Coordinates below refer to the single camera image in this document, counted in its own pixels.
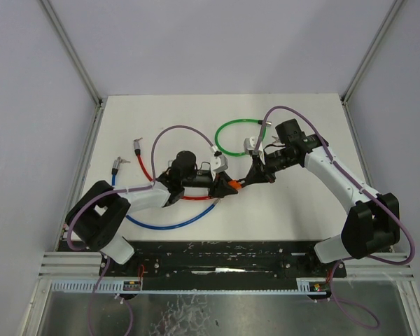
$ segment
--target green tube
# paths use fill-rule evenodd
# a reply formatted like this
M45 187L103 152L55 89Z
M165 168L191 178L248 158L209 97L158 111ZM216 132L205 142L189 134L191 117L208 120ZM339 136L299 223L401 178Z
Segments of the green tube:
M245 152L234 153L234 152L229 152L228 150L225 150L218 141L219 133L224 128L226 128L227 126L232 125L232 124L236 124L236 123L255 123L255 124L261 125L262 121L263 120L259 120L259 119L235 119L235 120L231 120L229 122L226 122L225 124L222 124L215 133L215 144L216 144L216 146L219 148L219 150L221 152L223 152L224 154L229 155L229 156L243 156L243 155L245 155ZM266 134L266 128L265 128L265 131L263 132L263 135L262 135L263 138L265 138L265 134Z

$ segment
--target black mounting plate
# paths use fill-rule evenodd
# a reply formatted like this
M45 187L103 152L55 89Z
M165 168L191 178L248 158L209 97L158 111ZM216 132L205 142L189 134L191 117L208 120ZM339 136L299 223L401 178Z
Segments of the black mounting plate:
M146 291L297 289L296 278L326 278L333 267L308 266L303 253L316 242L129 241L134 256L124 265L112 262L105 277L137 277L143 265ZM335 272L346 276L345 267Z

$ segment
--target blue tube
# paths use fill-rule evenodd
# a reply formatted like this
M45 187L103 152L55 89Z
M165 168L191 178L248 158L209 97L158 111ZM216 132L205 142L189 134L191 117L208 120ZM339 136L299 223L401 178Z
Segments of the blue tube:
M112 186L114 186L115 184L116 184L116 175L112 175ZM168 225L168 226L149 225L149 224L145 224L145 223L139 222L137 219L135 219L135 218L133 218L133 217L131 217L129 215L126 215L126 219L129 222L131 222L131 223L133 223L135 225L138 225L138 226L140 226L142 228L149 229L149 230L173 230L173 229L179 229L179 228L182 228L184 226L187 226L187 225L189 225L191 223L194 223L198 219L200 219L200 218L204 217L205 215L207 215L215 207L215 204L216 203L211 204L207 209L203 210L203 212L201 212L199 215L197 215L197 216L195 216L195 217L193 217L193 218L191 218L189 220L186 220L185 222L182 222L182 223L179 223L179 224L174 224L174 225Z

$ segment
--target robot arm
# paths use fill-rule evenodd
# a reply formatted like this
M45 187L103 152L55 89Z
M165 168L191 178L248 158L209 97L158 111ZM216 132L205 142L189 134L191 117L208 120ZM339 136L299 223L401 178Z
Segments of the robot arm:
M181 151L171 166L156 178L152 188L101 198L84 211L73 231L91 251L101 251L117 263L125 264L134 254L134 249L117 231L127 214L147 208L168 207L183 197L185 187L208 188L209 195L217 198L238 193L230 185L232 179L225 173L228 168L227 159L215 148L211 149L213 157L208 170L197 169L195 155L190 151ZM66 224L71 226L80 209L96 196L110 190L113 190L113 186L107 182L96 182L67 214Z
M357 189L328 159L319 138L315 134L306 136L296 119L281 123L276 131L284 148L266 154L264 164L259 156L253 155L253 164L242 181L243 186L273 183L277 171L297 164L316 175L336 196L348 215L341 234L315 245L314 252L321 263L348 257L361 259L400 240L397 224L362 191L367 190L377 197L399 217L398 200L394 195L381 195L354 176L328 147L336 162L363 186L361 190Z

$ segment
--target red tube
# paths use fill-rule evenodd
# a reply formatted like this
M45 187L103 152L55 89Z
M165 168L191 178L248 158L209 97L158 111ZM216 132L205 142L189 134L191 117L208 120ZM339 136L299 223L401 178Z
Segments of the red tube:
M143 174L145 174L146 178L151 182L153 178L148 173L148 171L145 168L145 165L143 164L143 160L141 159L141 156L137 156L137 160L139 161L140 168L143 170ZM210 196L200 196L200 197L192 197L192 196L184 196L182 197L182 200L188 200L188 201L204 201L204 200L211 200Z

